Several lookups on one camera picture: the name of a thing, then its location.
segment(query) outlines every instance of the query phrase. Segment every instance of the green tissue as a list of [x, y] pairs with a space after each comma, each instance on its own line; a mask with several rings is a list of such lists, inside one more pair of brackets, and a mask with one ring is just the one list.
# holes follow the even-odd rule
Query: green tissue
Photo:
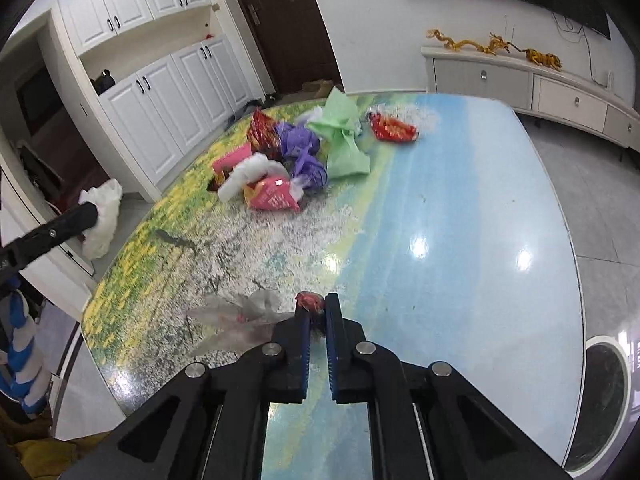
[[369, 155], [358, 148], [355, 135], [360, 124], [358, 107], [337, 88], [331, 90], [322, 117], [306, 127], [329, 142], [326, 172], [329, 178], [369, 173]]

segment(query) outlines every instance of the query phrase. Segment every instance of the table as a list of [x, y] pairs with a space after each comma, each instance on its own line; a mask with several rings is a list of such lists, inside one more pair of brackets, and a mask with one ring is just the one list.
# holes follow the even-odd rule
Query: table
[[[193, 361], [207, 329], [185, 312], [204, 294], [264, 286], [293, 310], [299, 290], [336, 291], [369, 339], [404, 361], [450, 362], [562, 463], [582, 387], [582, 303], [566, 223], [523, 126], [491, 100], [353, 98], [363, 113], [417, 107], [420, 137], [379, 142], [365, 126], [369, 175], [332, 182], [299, 214], [254, 211], [206, 191], [211, 162], [244, 142], [244, 118], [156, 203], [82, 320], [108, 387], [130, 413]], [[292, 120], [318, 103], [267, 113]], [[271, 407], [262, 477], [370, 478], [367, 431], [364, 406], [331, 402], [324, 342], [314, 341], [308, 398]]]

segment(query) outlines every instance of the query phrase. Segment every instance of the silver bolt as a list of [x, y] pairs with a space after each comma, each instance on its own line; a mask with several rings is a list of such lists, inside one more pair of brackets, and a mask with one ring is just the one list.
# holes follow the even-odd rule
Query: silver bolt
[[451, 365], [444, 361], [437, 361], [431, 365], [431, 371], [438, 377], [449, 377], [451, 375]]
[[356, 345], [356, 352], [363, 355], [371, 355], [376, 351], [376, 346], [371, 341], [360, 341]]
[[278, 343], [270, 342], [262, 345], [262, 353], [268, 356], [278, 355], [282, 352], [282, 346]]
[[184, 373], [186, 373], [187, 377], [190, 377], [191, 379], [202, 377], [205, 371], [207, 371], [207, 369], [202, 363], [191, 363], [184, 369]]

